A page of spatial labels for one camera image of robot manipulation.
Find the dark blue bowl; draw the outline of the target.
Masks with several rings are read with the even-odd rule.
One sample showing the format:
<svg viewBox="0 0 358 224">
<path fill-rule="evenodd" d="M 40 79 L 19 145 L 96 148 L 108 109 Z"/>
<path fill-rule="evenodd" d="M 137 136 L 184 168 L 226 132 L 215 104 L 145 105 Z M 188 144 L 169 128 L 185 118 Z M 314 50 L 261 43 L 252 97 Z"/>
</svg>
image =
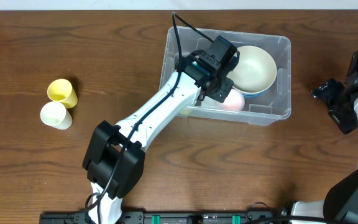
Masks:
<svg viewBox="0 0 358 224">
<path fill-rule="evenodd" d="M 234 82 L 234 88 L 246 98 L 263 95 L 274 82 L 268 80 L 240 80 Z"/>
</svg>

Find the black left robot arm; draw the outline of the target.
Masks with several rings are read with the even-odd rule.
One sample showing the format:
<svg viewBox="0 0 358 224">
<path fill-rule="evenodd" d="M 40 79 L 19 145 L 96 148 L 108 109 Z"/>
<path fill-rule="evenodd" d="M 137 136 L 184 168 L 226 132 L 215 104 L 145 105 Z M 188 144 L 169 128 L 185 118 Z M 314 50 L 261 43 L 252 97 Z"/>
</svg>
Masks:
<svg viewBox="0 0 358 224">
<path fill-rule="evenodd" d="M 145 153 L 161 130 L 201 96 L 222 103 L 232 89 L 227 77 L 239 62 L 238 49 L 217 36 L 207 50 L 181 56 L 163 87 L 136 112 L 115 125 L 94 129 L 83 168 L 93 194 L 86 209 L 94 223 L 116 223 L 121 203 L 142 177 Z"/>
</svg>

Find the beige bowl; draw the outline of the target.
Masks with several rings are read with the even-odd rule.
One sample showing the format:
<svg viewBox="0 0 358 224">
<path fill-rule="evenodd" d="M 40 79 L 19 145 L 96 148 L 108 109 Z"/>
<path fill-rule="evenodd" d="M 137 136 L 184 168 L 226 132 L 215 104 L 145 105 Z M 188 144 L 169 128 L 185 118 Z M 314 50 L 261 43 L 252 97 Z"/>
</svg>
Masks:
<svg viewBox="0 0 358 224">
<path fill-rule="evenodd" d="M 264 49 L 246 45 L 238 48 L 239 62 L 227 77 L 233 82 L 240 80 L 268 80 L 274 82 L 277 66 L 273 57 Z"/>
</svg>

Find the pink cup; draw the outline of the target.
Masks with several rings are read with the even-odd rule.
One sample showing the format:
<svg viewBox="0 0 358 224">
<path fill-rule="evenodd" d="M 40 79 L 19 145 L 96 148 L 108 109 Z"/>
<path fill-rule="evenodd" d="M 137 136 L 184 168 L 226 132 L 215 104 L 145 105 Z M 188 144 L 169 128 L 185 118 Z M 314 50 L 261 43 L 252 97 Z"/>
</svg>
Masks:
<svg viewBox="0 0 358 224">
<path fill-rule="evenodd" d="M 245 105 L 245 98 L 241 92 L 232 89 L 224 102 L 217 102 L 217 105 L 225 110 L 241 111 Z"/>
</svg>

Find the clear plastic storage bin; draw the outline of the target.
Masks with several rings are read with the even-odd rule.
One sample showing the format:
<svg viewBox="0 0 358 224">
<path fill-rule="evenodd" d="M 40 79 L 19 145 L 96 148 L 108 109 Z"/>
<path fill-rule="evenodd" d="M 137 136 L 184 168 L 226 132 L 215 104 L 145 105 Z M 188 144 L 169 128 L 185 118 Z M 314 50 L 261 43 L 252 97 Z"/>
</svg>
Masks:
<svg viewBox="0 0 358 224">
<path fill-rule="evenodd" d="M 206 50 L 211 42 L 191 30 L 189 27 L 178 26 L 183 56 L 194 50 Z M 287 119 L 291 115 L 291 42 L 285 36 L 233 32 L 228 30 L 212 30 L 198 28 L 208 37 L 215 39 L 218 35 L 232 42 L 236 47 L 253 45 L 267 51 L 277 66 L 277 77 L 273 85 L 263 94 L 253 98 L 245 97 L 242 111 L 230 111 L 220 108 L 210 98 L 197 101 L 192 114 L 182 117 L 198 117 L 236 121 L 259 126 L 268 126 L 278 120 Z M 167 33 L 165 54 L 163 58 L 161 89 L 170 78 L 178 60 L 177 41 L 174 28 Z"/>
</svg>

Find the yellow cup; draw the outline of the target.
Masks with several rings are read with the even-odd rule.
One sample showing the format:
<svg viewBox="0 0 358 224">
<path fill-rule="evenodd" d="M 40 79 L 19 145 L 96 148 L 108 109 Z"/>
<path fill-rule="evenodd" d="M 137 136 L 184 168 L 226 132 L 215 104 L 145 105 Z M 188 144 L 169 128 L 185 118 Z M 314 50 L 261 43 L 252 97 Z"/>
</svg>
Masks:
<svg viewBox="0 0 358 224">
<path fill-rule="evenodd" d="M 182 109 L 182 110 L 179 112 L 179 115 L 180 115 L 180 116 L 189 116 L 190 114 L 192 114 L 193 109 L 194 109 L 194 107 L 196 106 L 196 104 L 197 104 L 197 101 L 196 101 L 195 103 L 193 103 L 192 105 L 187 106 L 186 108 Z"/>
<path fill-rule="evenodd" d="M 51 82 L 47 88 L 47 95 L 52 101 L 60 102 L 68 109 L 75 107 L 78 102 L 73 85 L 66 79 Z"/>
</svg>

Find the white cup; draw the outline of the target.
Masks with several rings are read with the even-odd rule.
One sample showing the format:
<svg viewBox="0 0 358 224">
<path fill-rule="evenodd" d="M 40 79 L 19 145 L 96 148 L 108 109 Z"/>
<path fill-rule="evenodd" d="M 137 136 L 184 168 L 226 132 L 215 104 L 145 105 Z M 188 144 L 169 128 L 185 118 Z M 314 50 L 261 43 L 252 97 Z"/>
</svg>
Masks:
<svg viewBox="0 0 358 224">
<path fill-rule="evenodd" d="M 73 122 L 73 118 L 65 106 L 57 101 L 51 101 L 42 107 L 40 119 L 47 126 L 60 130 L 68 129 Z"/>
</svg>

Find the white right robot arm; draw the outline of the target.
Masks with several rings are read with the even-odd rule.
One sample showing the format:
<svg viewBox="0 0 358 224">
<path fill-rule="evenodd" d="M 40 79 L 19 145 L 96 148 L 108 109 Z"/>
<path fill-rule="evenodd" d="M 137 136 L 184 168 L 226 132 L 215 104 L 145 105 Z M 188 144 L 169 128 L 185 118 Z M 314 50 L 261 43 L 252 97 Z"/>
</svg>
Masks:
<svg viewBox="0 0 358 224">
<path fill-rule="evenodd" d="M 344 134 L 358 129 L 358 51 L 352 54 L 344 83 L 332 78 L 311 94 L 327 106 Z M 358 162 L 357 169 L 333 186 L 324 200 L 295 202 L 287 213 L 289 223 L 358 223 Z"/>
</svg>

